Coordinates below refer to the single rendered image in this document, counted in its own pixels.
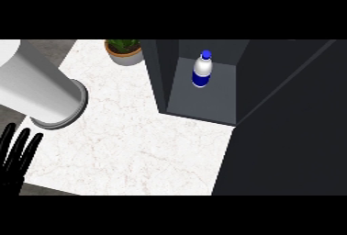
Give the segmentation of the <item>dark grey cabinet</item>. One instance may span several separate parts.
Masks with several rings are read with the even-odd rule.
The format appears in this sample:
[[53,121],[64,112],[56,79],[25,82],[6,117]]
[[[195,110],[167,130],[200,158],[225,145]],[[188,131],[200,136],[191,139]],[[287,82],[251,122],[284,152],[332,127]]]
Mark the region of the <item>dark grey cabinet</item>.
[[[141,42],[158,112],[236,126],[332,45],[331,39],[145,39]],[[207,86],[192,68],[211,51]]]

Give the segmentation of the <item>potted green plant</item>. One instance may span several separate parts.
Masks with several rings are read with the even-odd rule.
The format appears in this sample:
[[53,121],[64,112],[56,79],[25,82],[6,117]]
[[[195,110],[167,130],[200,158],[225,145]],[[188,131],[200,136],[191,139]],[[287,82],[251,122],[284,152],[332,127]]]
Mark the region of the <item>potted green plant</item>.
[[141,41],[138,39],[107,39],[105,48],[110,58],[118,65],[132,66],[143,61]]

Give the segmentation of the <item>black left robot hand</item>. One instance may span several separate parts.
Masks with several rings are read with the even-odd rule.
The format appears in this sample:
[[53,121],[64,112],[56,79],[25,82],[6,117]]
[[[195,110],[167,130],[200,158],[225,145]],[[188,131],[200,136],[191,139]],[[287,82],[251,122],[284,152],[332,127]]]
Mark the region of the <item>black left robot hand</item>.
[[9,123],[0,136],[0,196],[19,195],[25,173],[43,138],[43,134],[37,133],[28,140],[30,128],[25,128],[14,146],[9,146],[15,128],[16,124]]

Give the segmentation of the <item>blue and white water bottle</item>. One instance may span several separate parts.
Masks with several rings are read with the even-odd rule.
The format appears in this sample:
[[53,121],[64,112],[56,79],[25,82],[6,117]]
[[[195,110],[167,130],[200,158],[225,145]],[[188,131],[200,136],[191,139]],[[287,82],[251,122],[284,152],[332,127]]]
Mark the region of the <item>blue and white water bottle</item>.
[[192,83],[197,87],[205,87],[213,70],[211,51],[204,50],[195,61],[192,69]]

